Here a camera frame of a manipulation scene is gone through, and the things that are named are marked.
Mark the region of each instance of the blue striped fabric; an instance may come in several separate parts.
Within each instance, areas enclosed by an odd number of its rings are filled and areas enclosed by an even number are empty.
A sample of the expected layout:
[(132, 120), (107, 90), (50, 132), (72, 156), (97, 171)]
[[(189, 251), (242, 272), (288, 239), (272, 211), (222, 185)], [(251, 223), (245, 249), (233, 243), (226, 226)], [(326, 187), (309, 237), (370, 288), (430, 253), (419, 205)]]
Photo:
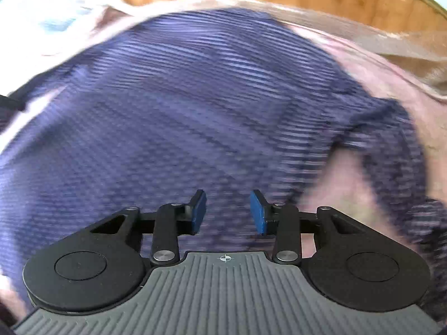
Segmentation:
[[(425, 163), (406, 111), (370, 97), (324, 51), (269, 15), (223, 9), (164, 15), (94, 46), (13, 96), (65, 90), (0, 156), (0, 265), (25, 298), (23, 265), (122, 207), (156, 210), (208, 195), (184, 250), (269, 250), (249, 193), (296, 202), (331, 148), (363, 155), (393, 224), (434, 263), (446, 294), (446, 211), (425, 197)], [(149, 243), (144, 244), (143, 255)]]

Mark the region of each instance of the pink fabric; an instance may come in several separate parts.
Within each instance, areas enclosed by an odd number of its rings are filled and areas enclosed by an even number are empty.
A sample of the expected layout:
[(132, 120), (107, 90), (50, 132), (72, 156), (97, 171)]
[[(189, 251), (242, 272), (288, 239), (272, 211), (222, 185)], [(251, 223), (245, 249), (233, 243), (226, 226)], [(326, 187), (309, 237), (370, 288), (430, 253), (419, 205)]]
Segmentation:
[[(447, 105), (432, 99), (428, 86), (379, 55), (356, 44), (327, 33), (290, 26), (297, 34), (329, 52), (345, 70), (375, 97), (398, 99), (412, 116), (425, 147), (429, 169), (429, 192), (447, 203)], [(360, 158), (355, 152), (339, 150), (328, 163), (319, 183), (299, 205), (314, 211), (319, 205), (330, 205), (354, 217), (378, 232), (412, 247), (388, 224), (377, 206), (373, 191), (364, 176)], [(303, 244), (303, 255), (314, 251), (311, 239)]]

